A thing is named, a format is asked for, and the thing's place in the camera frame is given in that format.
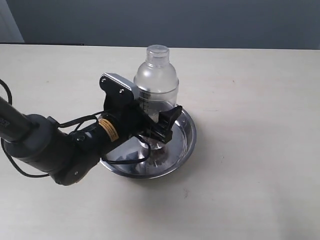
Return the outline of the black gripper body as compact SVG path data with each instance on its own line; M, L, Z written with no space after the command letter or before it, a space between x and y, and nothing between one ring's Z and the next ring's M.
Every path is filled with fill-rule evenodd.
M102 128L114 147L132 137L160 140L160 128L132 96L107 93L103 103Z

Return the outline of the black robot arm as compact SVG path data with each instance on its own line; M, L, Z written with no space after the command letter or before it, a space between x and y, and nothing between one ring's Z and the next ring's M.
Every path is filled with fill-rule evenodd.
M142 141L150 137L168 143L182 110L177 105L160 112L158 121L153 121L133 97L107 96L103 111L59 123L52 117L22 114L2 99L1 147L11 163L20 160L41 171L41 177L70 186L130 138Z

